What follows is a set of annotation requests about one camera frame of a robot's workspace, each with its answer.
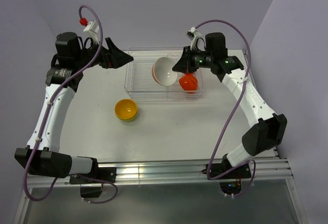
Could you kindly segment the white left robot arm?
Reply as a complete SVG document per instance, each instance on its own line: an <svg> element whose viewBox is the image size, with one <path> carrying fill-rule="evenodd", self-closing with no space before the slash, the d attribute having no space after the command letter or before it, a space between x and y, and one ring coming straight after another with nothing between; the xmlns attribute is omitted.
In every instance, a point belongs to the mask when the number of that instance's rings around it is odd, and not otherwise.
<svg viewBox="0 0 328 224"><path fill-rule="evenodd" d="M89 48L74 32L56 37L57 53L51 61L46 77L46 94L37 125L24 148L15 151L14 158L25 168L25 174L65 178L81 174L87 182L99 179L96 158L75 157L59 152L60 136L69 105L83 77L82 69L101 66L117 69L134 60L118 49L112 40L105 39L107 47L95 42Z"/></svg>

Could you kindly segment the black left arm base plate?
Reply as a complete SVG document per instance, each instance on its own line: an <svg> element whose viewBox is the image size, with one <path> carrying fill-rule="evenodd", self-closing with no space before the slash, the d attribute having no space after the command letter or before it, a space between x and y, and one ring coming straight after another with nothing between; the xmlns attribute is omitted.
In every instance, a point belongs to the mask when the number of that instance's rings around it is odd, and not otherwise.
<svg viewBox="0 0 328 224"><path fill-rule="evenodd" d="M109 181L112 183L115 183L116 179L116 167L108 167L108 168L99 168L98 172L96 175L84 175L85 177L91 178L90 179L85 179L83 177L77 176L71 176L69 180L69 184L72 185L81 185L81 184L97 184L97 180L102 180L102 181Z"/></svg>

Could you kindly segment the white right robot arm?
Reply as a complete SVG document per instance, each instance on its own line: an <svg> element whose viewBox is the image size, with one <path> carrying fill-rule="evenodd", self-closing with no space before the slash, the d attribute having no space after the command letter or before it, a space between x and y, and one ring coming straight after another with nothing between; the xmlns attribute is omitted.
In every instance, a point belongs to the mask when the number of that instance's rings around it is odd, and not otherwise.
<svg viewBox="0 0 328 224"><path fill-rule="evenodd" d="M232 178L239 172L239 164L281 144L287 118L283 114L276 114L263 100L248 80L248 73L239 58L228 55L226 38L222 33L207 34L204 50L197 47L201 34L195 28L188 31L187 36L191 44L184 47L173 71L187 74L199 68L209 68L236 98L237 106L246 115L250 126L241 144L222 160L223 175Z"/></svg>

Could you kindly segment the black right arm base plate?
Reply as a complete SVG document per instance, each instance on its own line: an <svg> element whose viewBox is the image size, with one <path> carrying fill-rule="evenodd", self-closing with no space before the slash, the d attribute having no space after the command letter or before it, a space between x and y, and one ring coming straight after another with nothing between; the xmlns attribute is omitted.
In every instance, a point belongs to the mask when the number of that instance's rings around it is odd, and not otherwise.
<svg viewBox="0 0 328 224"><path fill-rule="evenodd" d="M249 164L244 164L238 168L231 168L230 166L224 165L223 163L215 163L211 165L209 178L218 179L248 179L252 177Z"/></svg>

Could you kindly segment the orange bowl carried to rack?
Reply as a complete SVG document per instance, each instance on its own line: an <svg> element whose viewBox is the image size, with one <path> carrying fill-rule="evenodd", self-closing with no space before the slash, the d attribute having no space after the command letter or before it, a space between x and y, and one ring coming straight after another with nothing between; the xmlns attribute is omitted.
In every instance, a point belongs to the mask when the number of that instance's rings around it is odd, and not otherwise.
<svg viewBox="0 0 328 224"><path fill-rule="evenodd" d="M180 86L189 94L194 94L198 89L198 80L195 76L183 76L179 79Z"/></svg>

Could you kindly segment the white bowl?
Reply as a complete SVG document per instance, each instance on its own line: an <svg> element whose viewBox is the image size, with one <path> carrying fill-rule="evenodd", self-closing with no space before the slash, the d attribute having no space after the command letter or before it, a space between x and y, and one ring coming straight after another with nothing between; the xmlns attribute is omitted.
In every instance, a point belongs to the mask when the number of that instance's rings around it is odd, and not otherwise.
<svg viewBox="0 0 328 224"><path fill-rule="evenodd" d="M174 61L169 57L161 57L152 66L152 77L161 86L172 86L178 78L177 72L173 71Z"/></svg>

